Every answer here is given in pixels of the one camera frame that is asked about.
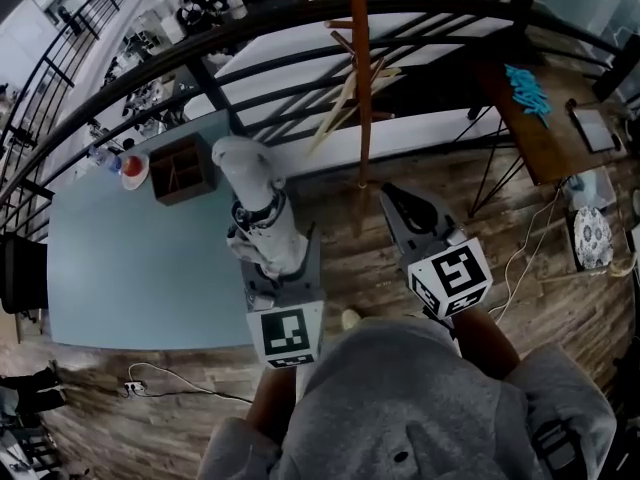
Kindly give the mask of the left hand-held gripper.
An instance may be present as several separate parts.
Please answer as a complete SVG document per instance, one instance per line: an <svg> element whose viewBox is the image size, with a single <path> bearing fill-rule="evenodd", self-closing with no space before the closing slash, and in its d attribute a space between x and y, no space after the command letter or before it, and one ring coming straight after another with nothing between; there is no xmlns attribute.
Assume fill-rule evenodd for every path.
<svg viewBox="0 0 640 480"><path fill-rule="evenodd" d="M325 292L316 225L307 238L301 267L289 276L269 279L257 264L241 262L249 330L260 361L272 369L310 364L319 356Z"/></svg>

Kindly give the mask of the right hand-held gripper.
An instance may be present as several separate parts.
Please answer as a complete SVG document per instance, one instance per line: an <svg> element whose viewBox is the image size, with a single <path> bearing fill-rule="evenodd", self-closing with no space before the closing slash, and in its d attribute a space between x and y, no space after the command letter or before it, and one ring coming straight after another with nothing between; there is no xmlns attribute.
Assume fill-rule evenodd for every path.
<svg viewBox="0 0 640 480"><path fill-rule="evenodd" d="M479 240L466 235L449 205L436 194L392 183L381 186L379 198L422 314L449 321L482 302L493 277Z"/></svg>

